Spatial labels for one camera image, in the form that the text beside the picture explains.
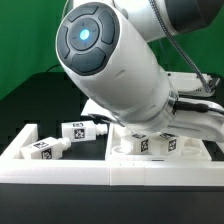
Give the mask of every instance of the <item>white block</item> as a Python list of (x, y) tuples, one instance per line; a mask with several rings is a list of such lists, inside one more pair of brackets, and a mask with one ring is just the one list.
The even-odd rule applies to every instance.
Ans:
[(62, 123), (62, 137), (69, 138), (71, 142), (96, 140), (97, 135), (107, 134), (106, 124), (95, 125), (93, 121), (80, 121)]
[(132, 134), (121, 137), (121, 147), (132, 148), (133, 154), (147, 154), (149, 151), (149, 137), (146, 135)]
[(71, 142), (68, 138), (49, 137), (22, 147), (21, 153), (24, 159), (60, 159), (63, 151), (70, 147)]
[(37, 124), (27, 124), (12, 141), (12, 143), (2, 153), (2, 159), (21, 159), (20, 148), (38, 139)]

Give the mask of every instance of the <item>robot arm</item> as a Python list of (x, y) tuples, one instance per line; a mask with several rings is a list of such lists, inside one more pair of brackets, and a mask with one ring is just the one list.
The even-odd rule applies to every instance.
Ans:
[[(118, 10), (104, 2), (77, 3), (59, 27), (57, 56), (72, 81), (133, 132), (150, 134), (166, 130), (173, 133), (177, 130), (178, 135), (189, 136), (191, 130), (195, 130), (196, 138), (224, 141), (223, 122), (220, 122), (223, 116), (208, 112), (200, 121), (212, 117), (219, 126), (213, 127), (212, 122), (202, 126), (200, 122), (186, 119), (201, 114), (181, 111), (183, 115), (175, 110), (178, 93), (146, 43), (163, 36), (149, 2), (114, 1)], [(157, 0), (169, 31), (176, 34), (179, 30), (174, 29), (169, 16), (170, 2), (178, 4), (174, 0)], [(139, 12), (143, 17), (137, 18)], [(140, 20), (149, 24), (140, 26)], [(195, 26), (190, 23), (182, 31), (193, 29)]]

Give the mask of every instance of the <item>white platform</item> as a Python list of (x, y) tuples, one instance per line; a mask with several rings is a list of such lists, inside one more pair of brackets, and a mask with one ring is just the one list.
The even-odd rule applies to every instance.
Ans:
[[(32, 136), (34, 129), (25, 127), (21, 139)], [(110, 128), (109, 138), (114, 131)], [(108, 144), (107, 149), (115, 142)], [(73, 185), (140, 185), (140, 186), (224, 186), (224, 163), (203, 160), (165, 161), (75, 161), (13, 159), (9, 146), (0, 157), (0, 183), (73, 184)]]

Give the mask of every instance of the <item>circular cap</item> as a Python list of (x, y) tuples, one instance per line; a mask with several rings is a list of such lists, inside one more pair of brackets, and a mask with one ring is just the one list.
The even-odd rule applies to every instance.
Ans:
[(73, 25), (69, 33), (70, 43), (78, 51), (91, 48), (99, 36), (99, 27), (93, 19), (81, 19)]

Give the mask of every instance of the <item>white plastic part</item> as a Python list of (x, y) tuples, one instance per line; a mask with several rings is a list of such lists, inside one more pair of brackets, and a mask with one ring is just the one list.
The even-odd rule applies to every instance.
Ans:
[[(119, 132), (122, 129), (117, 127), (118, 125), (110, 125), (105, 155), (108, 161), (211, 161), (211, 156), (200, 139), (182, 136), (165, 138), (162, 133), (145, 137), (149, 150), (145, 154), (136, 153), (133, 149), (141, 151), (140, 143), (143, 138), (136, 141), (130, 134), (124, 137), (123, 132)], [(132, 154), (125, 153), (129, 149), (133, 150)]]
[(21, 159), (20, 148), (36, 142), (38, 139), (37, 124), (26, 124), (16, 138), (2, 153), (2, 159)]
[(113, 155), (132, 155), (133, 154), (133, 148), (122, 147), (122, 146), (115, 146), (112, 148), (111, 153)]
[[(169, 74), (169, 80), (173, 87), (180, 95), (210, 97), (215, 93), (215, 90), (211, 93), (206, 93), (200, 79), (197, 78), (197, 74), (195, 73), (167, 72), (167, 74)], [(212, 80), (210, 75), (202, 75), (206, 83)]]
[(93, 121), (80, 121), (62, 123), (62, 137), (67, 137), (71, 142), (96, 140), (97, 135), (107, 134), (106, 124), (95, 125)]
[(71, 147), (68, 138), (55, 139), (52, 137), (30, 144), (21, 148), (24, 159), (60, 159), (62, 152)]
[[(114, 0), (115, 7), (135, 27), (147, 41), (160, 39), (165, 36), (152, 10), (149, 0)], [(158, 10), (168, 30), (172, 35), (177, 31), (171, 25), (164, 0), (156, 0)]]
[(121, 146), (123, 148), (131, 148), (134, 155), (148, 154), (149, 136), (131, 134), (121, 137)]
[(110, 164), (83, 160), (1, 160), (0, 183), (110, 185)]

